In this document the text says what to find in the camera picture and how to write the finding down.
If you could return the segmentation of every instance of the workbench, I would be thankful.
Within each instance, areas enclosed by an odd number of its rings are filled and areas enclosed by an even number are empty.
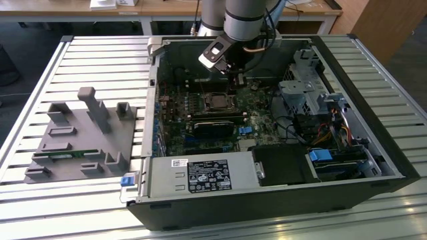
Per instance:
[[[50,120],[49,103],[64,101],[70,109],[85,108],[77,101],[80,87],[94,87],[94,97],[106,107],[117,102],[137,107],[129,170],[140,168],[148,39],[76,36],[60,42],[0,150],[1,239],[371,240],[417,238],[427,233],[427,115],[360,41],[345,35],[321,39],[421,176],[399,191],[377,195],[348,210],[149,231],[120,202],[120,177],[24,184],[25,169]],[[325,77],[340,92],[334,77],[328,73]]]
[[[136,6],[90,11],[90,0],[1,0],[0,22],[140,22],[144,35],[153,35],[152,22],[192,21],[196,0],[138,0]],[[332,9],[324,0],[298,4],[294,10],[285,8],[280,21],[321,22],[318,34],[328,34],[342,13]]]

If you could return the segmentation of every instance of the blue latch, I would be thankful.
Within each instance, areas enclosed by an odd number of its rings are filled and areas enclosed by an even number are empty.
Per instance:
[[[252,132],[252,127],[246,126],[246,127],[238,127],[238,134],[244,135],[244,134],[249,134]]]
[[[330,152],[326,149],[316,149],[308,153],[309,159],[312,162],[314,161],[330,161],[332,156]]]
[[[121,187],[129,187],[134,185],[134,176],[122,176],[120,181]]]

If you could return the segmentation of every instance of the motherboard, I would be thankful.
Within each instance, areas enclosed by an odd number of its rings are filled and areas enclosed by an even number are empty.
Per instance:
[[[281,142],[269,111],[270,87],[249,80],[242,88],[212,90],[217,89],[201,81],[162,84],[158,101],[168,156],[242,152]]]

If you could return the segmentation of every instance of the barcode sticker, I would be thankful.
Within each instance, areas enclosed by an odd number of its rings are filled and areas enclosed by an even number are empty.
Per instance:
[[[172,167],[186,167],[188,159],[172,159]]]

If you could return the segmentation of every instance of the yellow wire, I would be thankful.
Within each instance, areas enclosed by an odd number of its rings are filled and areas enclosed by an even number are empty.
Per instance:
[[[346,141],[348,141],[348,139],[350,138],[350,136],[349,136],[349,130],[348,130],[348,128],[344,127],[344,126],[341,126],[340,128],[345,130],[345,134],[346,134],[346,138],[345,138],[345,139],[346,139]]]
[[[329,136],[330,136],[330,132],[328,132],[326,135],[324,135],[312,145],[316,145],[317,143],[321,143],[324,140],[328,139]]]

